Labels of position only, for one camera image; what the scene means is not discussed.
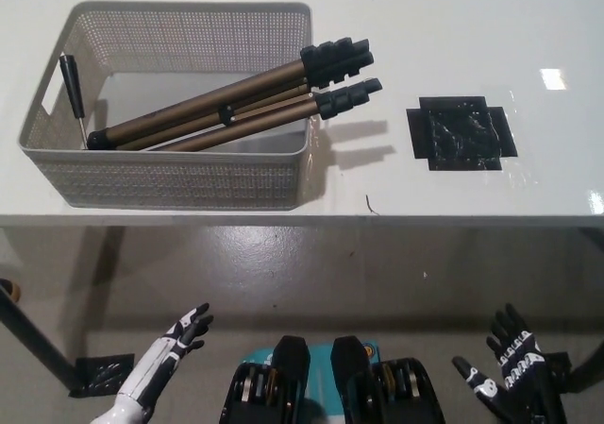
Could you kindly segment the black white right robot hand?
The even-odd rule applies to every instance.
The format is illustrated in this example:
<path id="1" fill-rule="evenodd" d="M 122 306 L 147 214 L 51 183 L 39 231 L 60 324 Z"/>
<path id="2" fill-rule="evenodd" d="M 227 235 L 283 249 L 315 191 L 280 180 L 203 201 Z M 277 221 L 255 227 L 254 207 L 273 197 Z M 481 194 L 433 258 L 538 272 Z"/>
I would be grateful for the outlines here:
<path id="1" fill-rule="evenodd" d="M 503 382 L 497 383 L 462 356 L 452 364 L 477 399 L 500 423 L 565 423 L 561 394 L 534 333 L 510 304 L 495 313 L 486 344 Z"/>

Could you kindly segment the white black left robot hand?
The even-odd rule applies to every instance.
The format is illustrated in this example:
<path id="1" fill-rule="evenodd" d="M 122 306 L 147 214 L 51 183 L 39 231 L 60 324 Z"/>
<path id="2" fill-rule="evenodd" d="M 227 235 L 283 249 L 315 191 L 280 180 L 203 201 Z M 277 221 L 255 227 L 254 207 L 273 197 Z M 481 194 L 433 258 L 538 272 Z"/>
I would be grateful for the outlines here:
<path id="1" fill-rule="evenodd" d="M 180 362 L 205 345 L 202 337 L 214 319 L 209 309 L 208 302 L 193 308 L 157 338 L 135 365 L 117 397 L 133 401 L 144 412 L 154 409 Z"/>

